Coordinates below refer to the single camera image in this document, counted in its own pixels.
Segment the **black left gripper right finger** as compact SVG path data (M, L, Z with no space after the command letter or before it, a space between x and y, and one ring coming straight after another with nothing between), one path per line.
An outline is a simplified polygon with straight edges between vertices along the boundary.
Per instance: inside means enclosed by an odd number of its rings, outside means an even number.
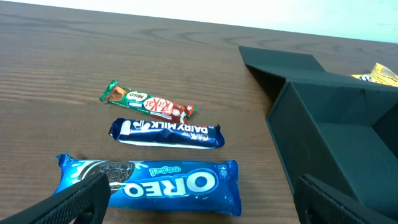
M301 224L397 224L309 174L298 178L294 204Z

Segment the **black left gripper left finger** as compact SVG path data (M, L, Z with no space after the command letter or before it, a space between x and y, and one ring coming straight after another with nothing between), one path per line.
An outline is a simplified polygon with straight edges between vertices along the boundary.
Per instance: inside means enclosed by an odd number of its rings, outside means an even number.
M91 175L38 204L1 220L1 224L102 223L110 196L107 175Z

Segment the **blue Dairy Milk chocolate bar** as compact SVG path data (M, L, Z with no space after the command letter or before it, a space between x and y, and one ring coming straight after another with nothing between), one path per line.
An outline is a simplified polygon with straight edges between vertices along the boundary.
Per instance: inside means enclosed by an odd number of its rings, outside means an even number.
M135 146L217 149L225 144L221 126L115 119L109 135L116 141Z

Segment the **blue Oreo cookie pack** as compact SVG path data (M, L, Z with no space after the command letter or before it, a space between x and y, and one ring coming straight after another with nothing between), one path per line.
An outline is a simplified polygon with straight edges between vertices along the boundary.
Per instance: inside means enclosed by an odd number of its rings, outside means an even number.
M56 156L62 170L57 192L93 175L105 173L116 208L211 212L238 217L242 212L235 160L107 161Z

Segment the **yellow Hacks candy bag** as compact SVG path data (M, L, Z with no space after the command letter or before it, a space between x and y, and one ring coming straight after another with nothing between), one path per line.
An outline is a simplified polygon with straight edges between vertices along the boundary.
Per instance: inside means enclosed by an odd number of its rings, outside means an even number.
M397 75L389 68L376 63L371 73L351 75L358 80L398 87Z

